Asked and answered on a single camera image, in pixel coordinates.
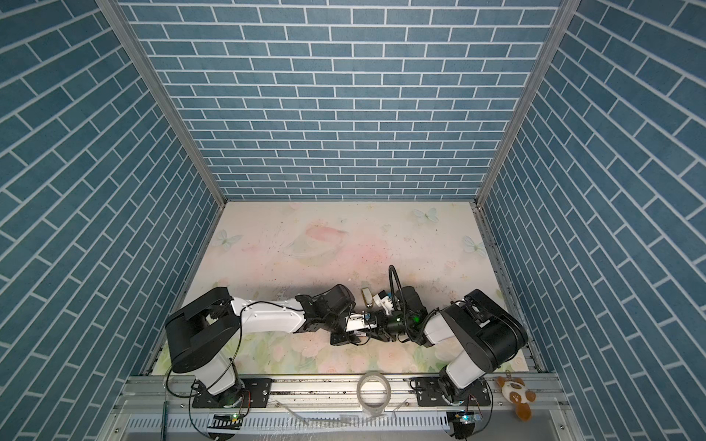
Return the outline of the olive grey stapler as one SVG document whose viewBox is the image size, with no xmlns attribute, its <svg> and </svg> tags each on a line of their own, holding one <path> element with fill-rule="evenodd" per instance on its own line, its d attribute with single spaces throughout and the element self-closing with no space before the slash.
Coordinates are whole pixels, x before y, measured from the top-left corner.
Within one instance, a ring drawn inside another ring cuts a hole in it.
<svg viewBox="0 0 706 441">
<path fill-rule="evenodd" d="M 366 307 L 371 308 L 373 306 L 373 298 L 372 298 L 371 290 L 367 287 L 362 288 L 361 294 L 362 294 L 362 298 L 366 304 Z"/>
</svg>

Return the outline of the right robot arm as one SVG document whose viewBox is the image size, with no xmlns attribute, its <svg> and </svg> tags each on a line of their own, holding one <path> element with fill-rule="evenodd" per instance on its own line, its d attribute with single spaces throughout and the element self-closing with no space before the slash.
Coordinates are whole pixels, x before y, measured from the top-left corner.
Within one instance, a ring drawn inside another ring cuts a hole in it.
<svg viewBox="0 0 706 441">
<path fill-rule="evenodd" d="M 410 286 L 377 300 L 380 309 L 361 319 L 364 336 L 421 347 L 447 340 L 460 345 L 459 356 L 441 370 L 441 378 L 452 389 L 461 390 L 501 368 L 529 340 L 521 323 L 481 290 L 433 311 Z"/>
</svg>

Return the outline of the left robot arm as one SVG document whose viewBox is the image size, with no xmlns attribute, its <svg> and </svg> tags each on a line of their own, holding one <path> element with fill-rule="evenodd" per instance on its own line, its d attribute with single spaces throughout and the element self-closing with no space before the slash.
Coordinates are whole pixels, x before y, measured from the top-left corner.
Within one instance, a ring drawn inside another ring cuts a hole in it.
<svg viewBox="0 0 706 441">
<path fill-rule="evenodd" d="M 167 318 L 171 371 L 194 375 L 212 395 L 237 389 L 241 380 L 235 358 L 221 354 L 234 336 L 321 329 L 342 333 L 354 307 L 352 293 L 340 284 L 286 301 L 245 300 L 233 297 L 226 287 L 213 288 Z"/>
</svg>

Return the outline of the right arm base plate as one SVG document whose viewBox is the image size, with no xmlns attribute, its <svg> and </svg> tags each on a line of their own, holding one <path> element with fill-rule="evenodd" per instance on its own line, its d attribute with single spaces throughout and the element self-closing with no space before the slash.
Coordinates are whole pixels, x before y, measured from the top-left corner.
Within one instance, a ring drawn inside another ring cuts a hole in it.
<svg viewBox="0 0 706 441">
<path fill-rule="evenodd" d="M 492 399 L 483 379 L 457 388 L 441 377 L 413 377 L 408 380 L 419 407 L 489 406 Z"/>
</svg>

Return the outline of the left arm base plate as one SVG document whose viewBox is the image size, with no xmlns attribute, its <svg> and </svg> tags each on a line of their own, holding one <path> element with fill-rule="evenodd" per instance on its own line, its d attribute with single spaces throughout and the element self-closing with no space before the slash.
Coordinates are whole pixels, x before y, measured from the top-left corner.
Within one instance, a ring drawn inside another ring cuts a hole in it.
<svg viewBox="0 0 706 441">
<path fill-rule="evenodd" d="M 266 408 L 273 380 L 245 378 L 239 384 L 221 393 L 211 393 L 199 380 L 193 388 L 192 406 L 197 409 L 253 409 Z"/>
</svg>

